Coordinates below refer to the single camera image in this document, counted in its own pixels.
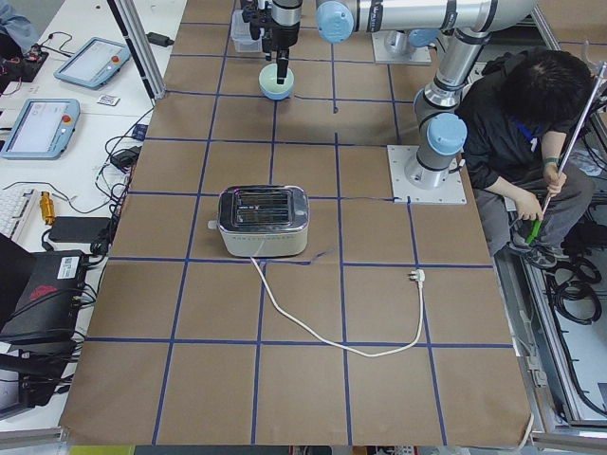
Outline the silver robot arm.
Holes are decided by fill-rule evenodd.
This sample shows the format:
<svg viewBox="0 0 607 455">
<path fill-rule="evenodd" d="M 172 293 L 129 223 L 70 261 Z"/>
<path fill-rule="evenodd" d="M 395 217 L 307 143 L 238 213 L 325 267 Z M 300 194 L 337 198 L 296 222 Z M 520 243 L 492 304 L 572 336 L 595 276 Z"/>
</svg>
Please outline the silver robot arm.
<svg viewBox="0 0 607 455">
<path fill-rule="evenodd" d="M 533 1 L 319 1 L 316 23 L 321 37 L 338 44 L 354 32 L 450 30 L 453 35 L 433 80 L 414 101 L 420 145 L 406 161 L 407 179 L 418 188 L 440 187 L 467 137 L 453 111 L 473 64 L 491 32 L 517 24 Z"/>
<path fill-rule="evenodd" d="M 386 50 L 393 55 L 414 53 L 418 48 L 431 44 L 438 36 L 437 28 L 391 30 L 384 39 Z"/>
</svg>

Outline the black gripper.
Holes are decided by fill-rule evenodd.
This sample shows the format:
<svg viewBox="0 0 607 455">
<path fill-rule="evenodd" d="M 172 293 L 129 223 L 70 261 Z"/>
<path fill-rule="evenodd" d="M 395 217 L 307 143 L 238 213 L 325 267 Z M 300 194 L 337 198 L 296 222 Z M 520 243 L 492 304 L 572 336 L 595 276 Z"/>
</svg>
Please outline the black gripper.
<svg viewBox="0 0 607 455">
<path fill-rule="evenodd" d="M 277 83 L 287 77 L 289 49 L 298 41 L 302 15 L 301 0 L 265 1 L 261 7 L 261 29 L 264 31 L 262 49 L 266 59 L 276 54 Z"/>
</svg>

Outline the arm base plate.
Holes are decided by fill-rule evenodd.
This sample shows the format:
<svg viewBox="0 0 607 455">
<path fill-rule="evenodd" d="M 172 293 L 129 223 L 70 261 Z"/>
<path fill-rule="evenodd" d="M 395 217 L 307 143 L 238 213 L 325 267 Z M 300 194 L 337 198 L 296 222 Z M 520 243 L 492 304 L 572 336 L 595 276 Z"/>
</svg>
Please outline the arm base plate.
<svg viewBox="0 0 607 455">
<path fill-rule="evenodd" d="M 435 29 L 390 30 L 372 34 L 378 64 L 430 65 L 429 46 L 437 37 Z"/>
<path fill-rule="evenodd" d="M 442 171 L 429 171 L 417 160 L 417 146 L 388 145 L 388 164 L 396 203 L 466 205 L 460 168 L 454 156 Z"/>
</svg>

